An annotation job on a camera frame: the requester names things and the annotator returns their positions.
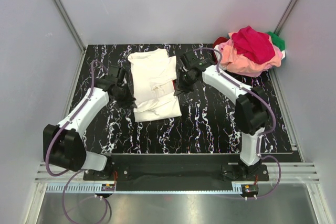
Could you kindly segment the white t-shirt red print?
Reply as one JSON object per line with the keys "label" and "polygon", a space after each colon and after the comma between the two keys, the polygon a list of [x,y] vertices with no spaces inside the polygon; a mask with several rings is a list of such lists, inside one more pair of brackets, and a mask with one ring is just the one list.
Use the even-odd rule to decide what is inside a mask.
{"label": "white t-shirt red print", "polygon": [[136,122],[149,122],[181,116],[180,104],[174,95],[177,79],[176,57],[166,49],[129,54],[136,108]]}

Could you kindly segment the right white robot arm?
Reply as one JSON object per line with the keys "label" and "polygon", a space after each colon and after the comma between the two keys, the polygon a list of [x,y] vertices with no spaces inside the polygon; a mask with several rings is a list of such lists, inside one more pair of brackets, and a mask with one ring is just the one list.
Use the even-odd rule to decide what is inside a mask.
{"label": "right white robot arm", "polygon": [[235,124],[241,132],[242,149],[236,172],[244,180],[250,180],[261,166],[260,137],[265,134],[269,118],[275,119],[266,102],[261,87],[251,87],[239,82],[220,67],[221,59],[199,58],[195,51],[179,56],[183,68],[177,72],[174,95],[194,91],[196,82],[215,88],[235,104]]}

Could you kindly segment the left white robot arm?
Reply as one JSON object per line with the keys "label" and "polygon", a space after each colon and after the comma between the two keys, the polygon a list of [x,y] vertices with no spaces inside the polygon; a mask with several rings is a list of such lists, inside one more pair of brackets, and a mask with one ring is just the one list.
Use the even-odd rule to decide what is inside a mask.
{"label": "left white robot arm", "polygon": [[82,138],[92,120],[110,101],[128,109],[135,107],[135,98],[127,85],[128,73],[124,68],[112,66],[104,70],[104,76],[91,78],[87,93],[64,119],[44,128],[43,156],[49,175],[57,177],[82,170],[93,170],[103,180],[113,175],[108,157],[87,151]]}

